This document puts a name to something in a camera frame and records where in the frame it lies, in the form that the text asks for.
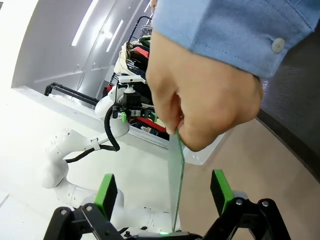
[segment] green gripper pad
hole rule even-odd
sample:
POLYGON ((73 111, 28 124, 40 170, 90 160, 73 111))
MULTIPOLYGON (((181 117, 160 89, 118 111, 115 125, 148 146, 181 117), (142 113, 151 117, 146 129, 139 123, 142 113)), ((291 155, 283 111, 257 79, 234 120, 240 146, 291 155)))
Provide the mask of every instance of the green gripper pad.
POLYGON ((105 174, 96 194, 94 204, 109 221, 114 210, 117 194, 115 176, 113 174, 105 174))
POLYGON ((210 190, 219 216, 226 210, 229 202, 234 198, 232 189, 221 169, 212 171, 210 190))

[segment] bolt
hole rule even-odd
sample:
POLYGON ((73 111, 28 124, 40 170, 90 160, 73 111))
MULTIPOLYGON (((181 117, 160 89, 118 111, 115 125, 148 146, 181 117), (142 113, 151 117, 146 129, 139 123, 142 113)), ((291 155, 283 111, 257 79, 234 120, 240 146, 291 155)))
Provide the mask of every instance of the bolt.
POLYGON ((242 200, 241 199, 238 199, 237 201, 235 201, 235 204, 237 204, 237 205, 242 205, 242 200))
POLYGON ((264 207, 268 207, 268 206, 269 206, 269 202, 267 202, 267 201, 263 201, 263 202, 262 202, 262 206, 264 206, 264 207))

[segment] brown surface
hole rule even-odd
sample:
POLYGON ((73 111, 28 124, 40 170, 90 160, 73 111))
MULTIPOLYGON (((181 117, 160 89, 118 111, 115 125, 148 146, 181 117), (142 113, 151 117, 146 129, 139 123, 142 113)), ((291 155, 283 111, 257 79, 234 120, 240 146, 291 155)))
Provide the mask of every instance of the brown surface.
MULTIPOLYGON (((203 166, 186 164, 180 202, 182 230, 203 235, 218 213, 210 192, 212 169, 256 203, 273 199, 293 240, 320 239, 320 184, 257 120, 231 130, 203 166)), ((241 229, 234 239, 252 239, 241 229)))

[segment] blue sleeve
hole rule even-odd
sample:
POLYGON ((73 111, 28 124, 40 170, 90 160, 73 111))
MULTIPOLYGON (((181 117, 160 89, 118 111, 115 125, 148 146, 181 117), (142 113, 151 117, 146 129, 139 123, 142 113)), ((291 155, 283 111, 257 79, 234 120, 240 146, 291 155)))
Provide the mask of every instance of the blue sleeve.
POLYGON ((159 0, 153 27, 193 53, 270 78, 319 17, 320 0, 159 0))

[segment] shirt button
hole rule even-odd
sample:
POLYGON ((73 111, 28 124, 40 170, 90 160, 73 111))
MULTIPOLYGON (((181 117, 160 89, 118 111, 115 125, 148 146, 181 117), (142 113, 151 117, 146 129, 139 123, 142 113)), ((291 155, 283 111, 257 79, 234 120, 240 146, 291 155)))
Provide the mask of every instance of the shirt button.
POLYGON ((272 43, 272 51, 276 54, 280 53, 285 48, 285 40, 277 38, 272 43))

